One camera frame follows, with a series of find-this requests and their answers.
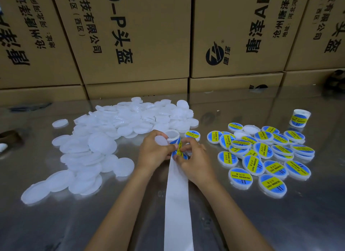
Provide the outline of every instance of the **hand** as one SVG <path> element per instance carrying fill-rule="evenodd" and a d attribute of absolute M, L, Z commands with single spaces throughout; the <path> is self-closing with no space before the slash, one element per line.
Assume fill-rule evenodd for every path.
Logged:
<path fill-rule="evenodd" d="M 204 185 L 217 181 L 216 175 L 211 166 L 210 159 L 207 155 L 204 145 L 199 144 L 195 138 L 187 137 L 182 139 L 183 143 L 190 143 L 180 148 L 181 152 L 192 150 L 192 156 L 185 160 L 179 155 L 174 156 L 174 160 L 185 172 L 189 180 L 201 189 Z"/>
<path fill-rule="evenodd" d="M 155 137 L 163 136 L 168 139 L 168 136 L 161 131 L 152 130 L 140 145 L 138 168 L 148 171 L 151 175 L 160 164 L 170 159 L 171 153 L 178 149 L 178 145 L 170 144 L 167 146 L 160 146 L 156 143 Z"/>

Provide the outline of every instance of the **stainless steel table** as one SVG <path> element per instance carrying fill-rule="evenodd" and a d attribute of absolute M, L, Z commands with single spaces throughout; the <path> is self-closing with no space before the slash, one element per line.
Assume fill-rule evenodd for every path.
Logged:
<path fill-rule="evenodd" d="M 201 143 L 208 149 L 218 179 L 257 229 L 276 250 L 343 250 L 345 245 L 345 102 L 342 96 L 325 96 L 319 87 L 250 89 L 143 97 L 163 98 L 176 103 L 188 99 L 200 124 Z M 126 181 L 112 172 L 102 174 L 101 190 L 90 197 L 72 195 L 67 190 L 51 195 L 33 206 L 20 201 L 23 191 L 52 173 L 65 169 L 61 152 L 51 140 L 70 134 L 73 119 L 94 110 L 94 106 L 114 105 L 128 99 L 53 103 L 33 112 L 13 113 L 0 109 L 0 132 L 16 129 L 24 144 L 0 156 L 0 250 L 53 251 L 83 250 L 105 217 Z M 291 128 L 293 109 L 312 112 L 302 130 L 306 145 L 316 150 L 308 164 L 312 176 L 305 182 L 287 178 L 287 194 L 279 200 L 264 195 L 257 178 L 248 191 L 231 186 L 228 170 L 217 161 L 219 145 L 211 145 L 206 135 L 225 131 L 229 122 L 259 127 L 270 125 L 281 132 Z M 53 129 L 51 123 L 67 118 L 69 126 Z M 135 162 L 143 136 L 120 138 L 118 157 Z M 163 250 L 165 190 L 168 163 L 154 173 L 142 202 L 129 250 Z M 227 250 L 215 216 L 204 196 L 189 184 L 194 249 Z"/>

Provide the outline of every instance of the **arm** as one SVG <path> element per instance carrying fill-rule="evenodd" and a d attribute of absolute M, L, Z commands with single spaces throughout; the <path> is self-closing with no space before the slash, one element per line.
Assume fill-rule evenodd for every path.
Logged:
<path fill-rule="evenodd" d="M 102 221 L 85 251 L 127 251 L 146 186 L 156 168 L 175 151 L 177 145 L 160 146 L 155 136 L 166 134 L 153 130 L 140 146 L 138 164 L 132 177 Z"/>
<path fill-rule="evenodd" d="M 181 165 L 189 180 L 196 184 L 209 201 L 228 247 L 238 251 L 273 251 L 225 188 L 218 182 L 205 146 L 198 144 L 194 138 L 185 138 L 182 141 L 190 144 L 183 146 L 180 150 L 183 152 L 192 150 L 192 157 L 185 160 L 176 155 L 174 156 L 175 161 Z"/>

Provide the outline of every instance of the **metal table surface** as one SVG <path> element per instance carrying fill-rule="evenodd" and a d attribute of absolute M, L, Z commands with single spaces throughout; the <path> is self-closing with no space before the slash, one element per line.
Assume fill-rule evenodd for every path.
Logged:
<path fill-rule="evenodd" d="M 176 103 L 187 99 L 220 182 L 275 250 L 343 250 L 345 245 L 345 102 L 342 97 L 322 94 L 319 87 L 250 89 L 143 97 L 144 101 L 163 98 Z M 0 132 L 16 129 L 24 144 L 0 156 L 0 250 L 52 251 L 83 250 L 126 184 L 112 172 L 102 173 L 103 184 L 89 197 L 72 195 L 68 190 L 50 193 L 32 206 L 20 201 L 31 184 L 66 169 L 59 161 L 62 153 L 51 140 L 71 134 L 73 119 L 94 110 L 94 106 L 114 105 L 127 99 L 57 102 L 45 109 L 12 113 L 0 109 Z M 308 164 L 312 176 L 305 182 L 287 178 L 287 194 L 282 199 L 266 196 L 257 178 L 247 191 L 231 186 L 228 170 L 218 164 L 219 145 L 209 144 L 212 130 L 225 131 L 229 122 L 270 125 L 281 132 L 292 128 L 288 121 L 296 108 L 312 115 L 302 130 L 306 145 L 316 150 Z M 54 129 L 51 123 L 67 118 L 69 126 Z M 118 157 L 136 163 L 143 135 L 120 138 Z M 129 250 L 163 250 L 165 190 L 168 163 L 154 173 L 146 189 L 134 227 Z M 204 196 L 189 184 L 194 249 L 227 250 L 219 224 Z"/>

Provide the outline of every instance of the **brown object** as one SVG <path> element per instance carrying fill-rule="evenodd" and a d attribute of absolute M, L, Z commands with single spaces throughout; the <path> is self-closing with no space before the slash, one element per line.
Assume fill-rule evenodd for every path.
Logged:
<path fill-rule="evenodd" d="M 90 99 L 187 93 L 187 78 L 87 85 Z"/>
<path fill-rule="evenodd" d="M 345 67 L 345 0 L 309 0 L 286 71 Z"/>
<path fill-rule="evenodd" d="M 190 79 L 190 92 L 279 87 L 282 73 Z"/>
<path fill-rule="evenodd" d="M 0 90 L 0 106 L 55 101 L 86 100 L 83 86 L 37 87 Z"/>
<path fill-rule="evenodd" d="M 85 84 L 188 78 L 191 0 L 55 0 Z"/>
<path fill-rule="evenodd" d="M 283 71 L 307 0 L 195 0 L 192 78 Z"/>
<path fill-rule="evenodd" d="M 15 130 L 5 131 L 0 133 L 0 143 L 5 143 L 8 147 L 22 142 L 20 135 Z"/>
<path fill-rule="evenodd" d="M 80 85 L 52 0 L 1 0 L 0 89 Z"/>
<path fill-rule="evenodd" d="M 301 70 L 284 72 L 282 86 L 323 85 L 337 69 Z"/>

